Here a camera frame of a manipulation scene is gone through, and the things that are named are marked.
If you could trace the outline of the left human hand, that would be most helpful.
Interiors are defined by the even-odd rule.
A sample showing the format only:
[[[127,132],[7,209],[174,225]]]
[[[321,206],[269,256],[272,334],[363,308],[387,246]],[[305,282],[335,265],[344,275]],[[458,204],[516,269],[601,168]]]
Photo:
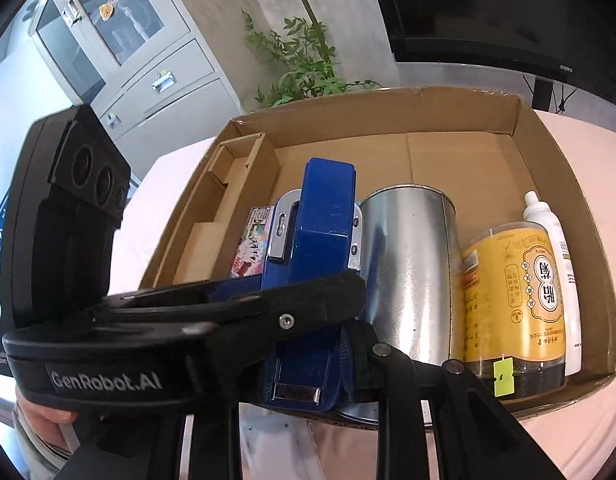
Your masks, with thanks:
[[[34,404],[22,395],[19,388],[16,388],[16,399],[17,406],[22,411],[28,425],[41,440],[64,451],[69,450],[61,428],[71,426],[76,421],[78,418],[76,412]]]

